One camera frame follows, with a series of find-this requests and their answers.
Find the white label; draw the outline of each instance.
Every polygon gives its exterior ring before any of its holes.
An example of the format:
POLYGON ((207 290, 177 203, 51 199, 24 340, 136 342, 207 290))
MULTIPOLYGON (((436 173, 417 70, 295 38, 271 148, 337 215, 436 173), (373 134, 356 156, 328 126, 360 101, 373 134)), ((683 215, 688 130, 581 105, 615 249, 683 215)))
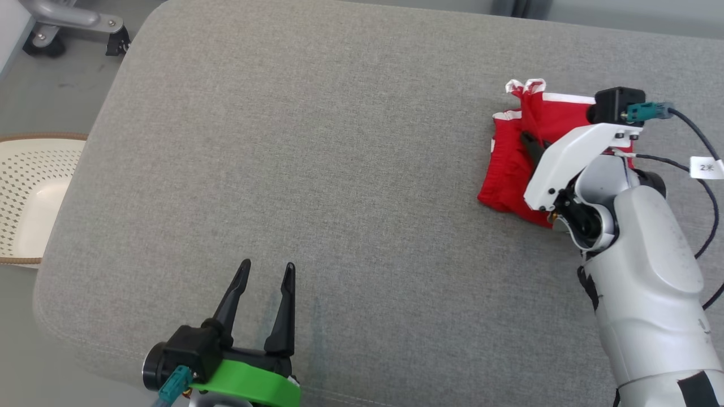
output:
POLYGON ((689 161, 689 174, 700 180, 724 179, 724 172, 712 157, 692 157, 689 161))

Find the caster wheel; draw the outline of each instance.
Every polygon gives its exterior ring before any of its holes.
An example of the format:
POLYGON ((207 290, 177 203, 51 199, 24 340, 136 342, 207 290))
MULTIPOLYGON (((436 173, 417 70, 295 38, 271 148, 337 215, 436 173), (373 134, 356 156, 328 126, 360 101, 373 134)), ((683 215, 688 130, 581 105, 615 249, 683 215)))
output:
POLYGON ((43 48, 39 48, 33 45, 34 38, 35 34, 30 33, 28 39, 25 40, 25 44, 22 46, 22 50, 25 51, 26 54, 32 56, 45 55, 51 58, 57 58, 58 56, 65 54, 65 45, 63 44, 63 41, 60 41, 60 37, 58 37, 57 35, 53 37, 53 40, 50 42, 50 44, 44 46, 43 48))

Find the gray table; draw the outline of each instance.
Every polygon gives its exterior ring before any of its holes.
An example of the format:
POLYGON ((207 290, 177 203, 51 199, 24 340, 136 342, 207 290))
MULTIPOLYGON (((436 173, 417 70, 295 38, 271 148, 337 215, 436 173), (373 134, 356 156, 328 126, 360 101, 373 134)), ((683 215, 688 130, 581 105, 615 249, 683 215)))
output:
MULTIPOLYGON (((304 406, 603 406, 613 380, 564 235, 476 200, 511 78, 624 85, 720 148, 724 43, 336 1, 170 1, 140 30, 78 164, 35 314, 140 385, 151 346, 253 261, 234 335, 260 347, 298 267, 304 406)), ((680 122, 640 151, 703 154, 680 122)), ((656 164, 695 247, 710 204, 656 164)), ((722 196, 722 188, 714 185, 722 196)), ((707 292, 724 279, 719 239, 707 292)), ((723 349, 724 303, 709 312, 723 349)))

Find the red cloth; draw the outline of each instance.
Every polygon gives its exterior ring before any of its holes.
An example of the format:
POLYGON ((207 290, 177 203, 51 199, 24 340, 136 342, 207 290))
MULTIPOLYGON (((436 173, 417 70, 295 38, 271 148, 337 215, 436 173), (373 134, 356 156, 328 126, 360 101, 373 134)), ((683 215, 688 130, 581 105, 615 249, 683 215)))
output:
POLYGON ((554 143, 573 128, 590 125, 586 111, 594 99, 544 93, 545 87, 543 79, 531 79, 525 85, 511 80, 505 86, 521 100, 521 108, 493 115, 492 154, 478 200, 497 211, 514 212, 527 221, 551 227, 547 212, 533 211, 523 200, 533 164, 521 142, 521 132, 531 133, 541 144, 543 140, 554 143))

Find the cable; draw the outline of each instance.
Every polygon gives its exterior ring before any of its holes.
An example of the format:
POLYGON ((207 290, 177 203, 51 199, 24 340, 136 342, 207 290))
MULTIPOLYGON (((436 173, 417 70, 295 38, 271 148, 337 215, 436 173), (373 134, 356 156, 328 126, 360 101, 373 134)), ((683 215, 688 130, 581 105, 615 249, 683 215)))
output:
POLYGON ((712 154, 712 157, 714 158, 714 161, 719 161, 719 154, 717 154, 717 151, 714 149, 714 146, 709 142, 709 139, 707 136, 704 135, 704 133, 699 129, 699 126, 695 125, 694 122, 691 121, 684 113, 681 113, 680 111, 674 109, 673 107, 669 108, 669 112, 673 114, 674 116, 681 119, 684 123, 686 123, 691 129, 696 133, 696 135, 699 136, 700 139, 702 139, 702 143, 707 147, 707 150, 709 150, 709 153, 712 154))
MULTIPOLYGON (((647 154, 635 154, 635 157, 640 159, 651 159, 654 161, 660 161, 669 165, 673 165, 674 167, 677 167, 683 171, 689 172, 689 168, 686 165, 679 164, 676 161, 673 161, 672 159, 666 159, 663 157, 657 157, 657 156, 650 156, 647 154)), ((719 204, 717 203, 716 196, 714 196, 714 192, 712 192, 712 189, 709 188, 709 185, 704 181, 700 179, 696 179, 704 189, 707 191, 707 195, 709 196, 709 199, 712 200, 712 206, 714 207, 714 223, 712 224, 712 231, 709 233, 709 237, 706 239, 704 244, 702 245, 702 248, 699 249, 699 251, 696 252, 694 257, 698 259, 704 252, 707 250, 711 242, 714 240, 714 236, 717 233, 717 228, 719 227, 719 204)), ((708 309, 719 297, 724 293, 724 283, 719 287, 719 289, 712 295, 711 298, 707 302, 704 303, 702 306, 703 309, 708 309)))

